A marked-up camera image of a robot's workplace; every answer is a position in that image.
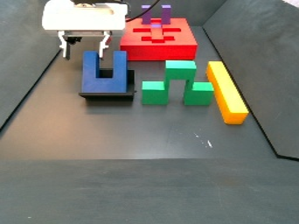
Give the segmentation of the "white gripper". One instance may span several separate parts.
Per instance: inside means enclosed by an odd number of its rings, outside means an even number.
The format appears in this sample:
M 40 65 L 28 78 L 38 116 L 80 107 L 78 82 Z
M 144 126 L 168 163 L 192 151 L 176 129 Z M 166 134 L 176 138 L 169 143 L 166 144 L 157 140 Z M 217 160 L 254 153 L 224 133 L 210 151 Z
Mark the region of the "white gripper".
M 121 32 L 126 25 L 126 5 L 122 3 L 73 3 L 70 0 L 50 0 L 42 10 L 41 27 L 58 31 L 61 56 L 70 59 L 69 43 L 64 31 L 104 31 L 98 42 L 98 57 L 104 57 L 110 41 L 110 32 Z

